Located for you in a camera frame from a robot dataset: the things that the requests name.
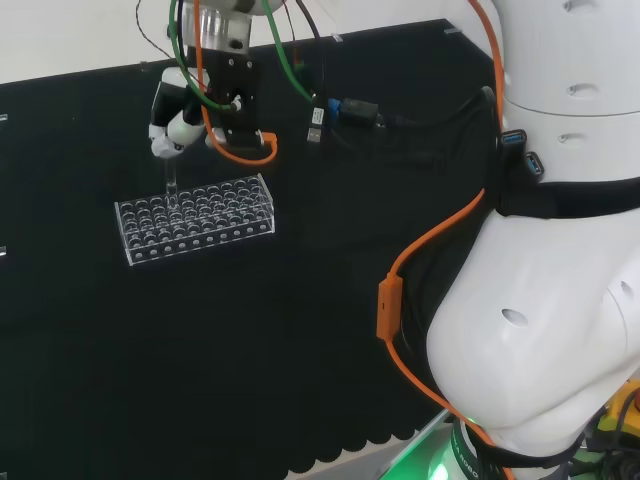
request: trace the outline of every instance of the white wall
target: white wall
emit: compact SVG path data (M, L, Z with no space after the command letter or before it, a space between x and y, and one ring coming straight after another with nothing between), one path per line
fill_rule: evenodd
M497 25L489 0L481 0ZM0 0L0 84L165 58L140 36L137 0ZM486 35L467 0L305 0L322 35L448 18L488 51ZM310 38L293 0L296 35ZM143 0L143 29L171 53L166 37L169 0ZM291 33L283 8L275 12L283 41ZM271 43L266 18L254 20L251 43Z
M336 31L338 0L306 0L323 35ZM137 0L0 0L0 84L29 78L162 60L135 22ZM295 2L289 4L296 36L311 37ZM283 8L275 12L283 41L291 39ZM171 53L166 36L169 0L143 0L140 23L146 34ZM266 18L254 21L251 43L271 42Z
M498 14L490 0L480 4L493 23L500 41ZM489 40L475 11L467 0L340 0L336 22L338 32L347 33L370 28L423 22L446 18L485 52L491 52Z

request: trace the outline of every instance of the black backdrop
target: black backdrop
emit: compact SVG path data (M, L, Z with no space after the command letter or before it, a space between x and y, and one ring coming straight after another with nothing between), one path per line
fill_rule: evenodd
M454 110L493 76L449 27L326 40L330 94L416 119ZM277 480L407 438L436 413L375 338L377 284L475 196L490 127L345 132L361 154L310 148L308 106L272 47L254 54L261 124L281 151L262 170L275 237L139 269L113 202L162 191L147 124L169 62L0 86L0 471L12 480ZM250 173L204 146L180 162L185 188Z

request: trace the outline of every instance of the robotic hand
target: robotic hand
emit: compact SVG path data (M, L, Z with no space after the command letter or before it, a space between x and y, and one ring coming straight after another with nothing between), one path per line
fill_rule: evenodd
M282 6L281 0L269 0L272 10ZM195 11L193 0L179 2L182 11L183 41L195 47ZM202 0L200 7L201 43L205 70L214 68L216 80L210 83L205 72L203 84L221 103L232 105L231 114L220 115L221 128L214 129L217 143L231 148L262 149L265 139L257 127L256 104L260 68L249 54L251 21L264 15L260 0ZM192 51L186 62L192 62ZM189 69L195 79L197 70ZM167 68L151 111L149 139L154 156L169 160L195 143L205 130L201 101L189 88L178 67ZM207 138L207 145L213 147Z

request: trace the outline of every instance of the test tube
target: test tube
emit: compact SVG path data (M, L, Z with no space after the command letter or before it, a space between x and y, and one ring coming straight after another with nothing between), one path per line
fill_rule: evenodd
M176 181L176 159L167 158L164 162L164 177L167 183L167 209L178 210L178 182Z

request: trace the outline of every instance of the black strap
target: black strap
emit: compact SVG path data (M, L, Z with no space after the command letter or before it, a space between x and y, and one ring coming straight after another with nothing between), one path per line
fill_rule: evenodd
M469 439L476 449L477 456L490 461L494 465L506 468L557 467L558 465L562 465L563 463L571 460L575 456L576 452L580 448L580 445L582 445L582 441L584 440L584 434L580 435L573 445L571 445L564 452L560 452L557 455L552 455L550 457L529 457L527 455L510 452L509 450L505 450L500 447L487 445L482 439L480 439L480 437L476 435L473 430L471 430L468 426L466 427L467 433L469 434Z
M640 178L613 182L541 183L503 191L498 212L534 218L590 218L640 208Z

